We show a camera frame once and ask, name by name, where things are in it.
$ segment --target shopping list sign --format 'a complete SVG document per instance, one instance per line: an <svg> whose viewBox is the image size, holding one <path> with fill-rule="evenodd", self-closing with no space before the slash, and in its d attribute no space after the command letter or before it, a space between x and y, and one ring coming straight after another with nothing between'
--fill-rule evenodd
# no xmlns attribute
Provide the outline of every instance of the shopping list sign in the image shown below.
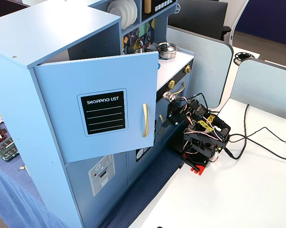
<svg viewBox="0 0 286 228"><path fill-rule="evenodd" d="M81 97L87 134L125 129L124 91Z"/></svg>

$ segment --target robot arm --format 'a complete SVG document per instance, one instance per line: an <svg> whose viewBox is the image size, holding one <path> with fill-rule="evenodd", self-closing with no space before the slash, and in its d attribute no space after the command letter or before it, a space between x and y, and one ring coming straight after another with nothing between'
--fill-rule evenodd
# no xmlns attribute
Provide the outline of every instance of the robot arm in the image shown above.
<svg viewBox="0 0 286 228"><path fill-rule="evenodd" d="M180 140L174 140L174 148L182 153L182 159L189 164L195 173L202 174L211 158L225 148L229 141L230 126L197 100L186 100L184 106L180 97L166 92L163 97L168 100L167 118L164 127L185 123L186 128Z"/></svg>

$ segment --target gray partition panel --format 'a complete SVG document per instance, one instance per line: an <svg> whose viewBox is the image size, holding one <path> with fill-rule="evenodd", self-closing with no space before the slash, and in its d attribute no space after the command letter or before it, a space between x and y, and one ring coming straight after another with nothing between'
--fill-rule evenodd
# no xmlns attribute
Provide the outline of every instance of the gray partition panel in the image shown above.
<svg viewBox="0 0 286 228"><path fill-rule="evenodd" d="M231 98L286 118L286 68L246 59L239 66Z"/></svg>
<svg viewBox="0 0 286 228"><path fill-rule="evenodd" d="M208 106L216 108L220 104L232 61L232 46L171 26L167 28L167 41L195 53L189 97L203 93Z"/></svg>

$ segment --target silver pot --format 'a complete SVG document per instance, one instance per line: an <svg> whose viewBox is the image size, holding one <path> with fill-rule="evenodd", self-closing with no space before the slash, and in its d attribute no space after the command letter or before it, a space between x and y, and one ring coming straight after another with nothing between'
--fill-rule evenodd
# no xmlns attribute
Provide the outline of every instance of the silver pot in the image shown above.
<svg viewBox="0 0 286 228"><path fill-rule="evenodd" d="M157 51L159 52L159 57L164 59L175 58L177 51L179 51L177 45L168 42L156 44L156 48Z"/></svg>
<svg viewBox="0 0 286 228"><path fill-rule="evenodd" d="M145 53L145 52L151 52L152 50L148 49L148 48L139 48L139 49L136 49L134 52L136 54L138 53Z"/></svg>

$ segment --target yellow label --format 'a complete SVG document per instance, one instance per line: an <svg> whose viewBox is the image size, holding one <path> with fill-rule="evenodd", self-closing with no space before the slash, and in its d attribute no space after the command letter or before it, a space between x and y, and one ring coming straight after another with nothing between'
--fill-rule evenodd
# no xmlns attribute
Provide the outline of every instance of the yellow label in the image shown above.
<svg viewBox="0 0 286 228"><path fill-rule="evenodd" d="M213 120L214 120L214 118L215 118L215 116L214 116L214 115L210 115L210 116L209 116L209 118L208 118L208 121L209 121L210 123L212 123L212 122L213 122Z"/></svg>
<svg viewBox="0 0 286 228"><path fill-rule="evenodd" d="M202 127L204 127L206 130L208 130L209 132L211 132L213 129L210 127L210 126L208 126L207 124L206 124L206 122L204 122L203 120L199 120L198 121L198 123L200 123L201 125L202 125Z"/></svg>

